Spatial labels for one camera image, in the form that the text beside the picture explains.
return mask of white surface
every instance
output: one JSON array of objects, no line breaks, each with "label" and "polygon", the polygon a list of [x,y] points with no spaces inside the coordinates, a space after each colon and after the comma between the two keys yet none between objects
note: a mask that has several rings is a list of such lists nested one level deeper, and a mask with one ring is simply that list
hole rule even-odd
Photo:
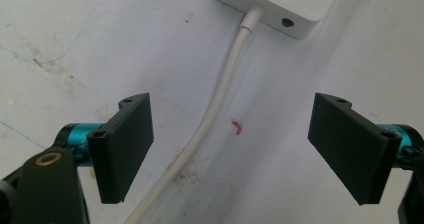
[{"label": "white surface", "polygon": [[[259,24],[228,111],[150,223],[398,223],[410,173],[392,171],[382,203],[358,207],[307,130],[319,91],[424,133],[422,6],[336,0],[302,40]],[[216,0],[0,0],[0,175],[65,124],[106,121],[150,92],[155,143],[126,202],[101,205],[80,170],[92,223],[124,223],[203,117],[242,17]]]}]

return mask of white power adapter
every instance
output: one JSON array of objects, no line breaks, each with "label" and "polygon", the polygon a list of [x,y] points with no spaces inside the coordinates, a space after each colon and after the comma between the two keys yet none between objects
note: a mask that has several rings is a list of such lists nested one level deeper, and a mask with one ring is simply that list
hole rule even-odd
[{"label": "white power adapter", "polygon": [[305,37],[327,14],[334,0],[219,0],[242,12],[265,11],[261,21],[296,38]]}]

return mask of black plastic part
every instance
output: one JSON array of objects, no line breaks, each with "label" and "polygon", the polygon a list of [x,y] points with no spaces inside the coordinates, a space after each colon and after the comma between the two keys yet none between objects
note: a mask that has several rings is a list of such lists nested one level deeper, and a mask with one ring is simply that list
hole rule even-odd
[{"label": "black plastic part", "polygon": [[21,176],[21,168],[18,168],[15,171],[13,171],[12,173],[10,173],[3,180],[7,181],[14,188],[17,188],[18,187],[19,177],[20,176]]},{"label": "black plastic part", "polygon": [[351,107],[317,93],[308,139],[359,205],[378,204],[401,138],[382,132]]},{"label": "black plastic part", "polygon": [[0,191],[0,224],[6,224],[10,221],[12,209],[9,206],[9,200],[5,193]]},{"label": "black plastic part", "polygon": [[[61,158],[36,165],[48,153],[60,153]],[[18,192],[12,224],[89,223],[74,158],[66,149],[51,147],[25,162]]]},{"label": "black plastic part", "polygon": [[284,27],[292,27],[294,26],[294,22],[288,18],[283,18],[281,20],[281,24],[283,24]]},{"label": "black plastic part", "polygon": [[421,153],[405,197],[398,209],[400,224],[424,223],[424,153]]},{"label": "black plastic part", "polygon": [[409,138],[411,139],[412,146],[420,149],[421,151],[424,151],[424,140],[420,133],[417,132],[414,128],[404,125],[404,124],[396,124],[408,134]]},{"label": "black plastic part", "polygon": [[68,145],[68,137],[76,125],[78,125],[78,123],[71,123],[60,129],[52,147],[65,148]]},{"label": "black plastic part", "polygon": [[122,202],[153,142],[149,94],[119,102],[119,112],[87,135],[103,203]]}]

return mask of white cable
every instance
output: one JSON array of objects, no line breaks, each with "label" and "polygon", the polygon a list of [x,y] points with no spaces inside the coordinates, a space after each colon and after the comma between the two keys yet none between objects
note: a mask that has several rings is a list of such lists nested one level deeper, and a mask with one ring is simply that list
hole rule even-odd
[{"label": "white cable", "polygon": [[184,166],[191,159],[209,133],[216,118],[218,117],[218,114],[221,111],[222,103],[224,102],[227,91],[231,86],[231,82],[236,72],[238,59],[246,44],[247,38],[249,37],[249,34],[252,33],[257,22],[263,14],[264,11],[259,7],[254,7],[247,13],[246,17],[240,25],[240,31],[234,40],[233,46],[228,54],[220,82],[218,83],[214,97],[205,116],[203,117],[202,122],[199,124],[196,132],[184,147],[175,162],[168,168],[168,170],[161,176],[161,178],[155,183],[152,189],[150,189],[143,200],[141,200],[141,202],[138,204],[137,208],[127,219],[126,224],[139,223],[140,219],[154,203],[162,190],[175,178],[175,176],[182,170],[182,168],[184,168]]}]

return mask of cable strain relief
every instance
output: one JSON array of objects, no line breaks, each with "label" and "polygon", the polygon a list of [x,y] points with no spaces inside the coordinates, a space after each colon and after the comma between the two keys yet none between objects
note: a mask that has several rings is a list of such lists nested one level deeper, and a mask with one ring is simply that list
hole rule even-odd
[{"label": "cable strain relief", "polygon": [[252,33],[253,29],[255,29],[256,24],[261,19],[261,17],[265,14],[265,11],[259,6],[253,6],[247,12],[246,17],[243,19],[240,27],[246,28]]}]

